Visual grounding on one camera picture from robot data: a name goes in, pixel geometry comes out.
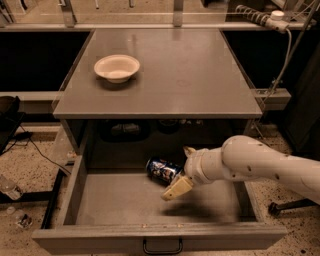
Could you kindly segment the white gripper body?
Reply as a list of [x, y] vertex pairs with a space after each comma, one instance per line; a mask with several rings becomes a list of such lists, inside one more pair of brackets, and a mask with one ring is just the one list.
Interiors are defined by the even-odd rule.
[[232, 178], [231, 171], [222, 161], [220, 148], [196, 150], [187, 157], [184, 173], [194, 185], [211, 184]]

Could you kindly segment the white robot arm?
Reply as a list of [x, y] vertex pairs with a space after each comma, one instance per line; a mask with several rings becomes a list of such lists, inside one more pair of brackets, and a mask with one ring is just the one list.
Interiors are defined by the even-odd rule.
[[215, 181], [267, 178], [320, 203], [320, 162], [278, 152], [244, 135], [228, 138], [215, 149], [184, 148], [187, 160], [162, 194], [165, 201], [186, 194], [195, 186]]

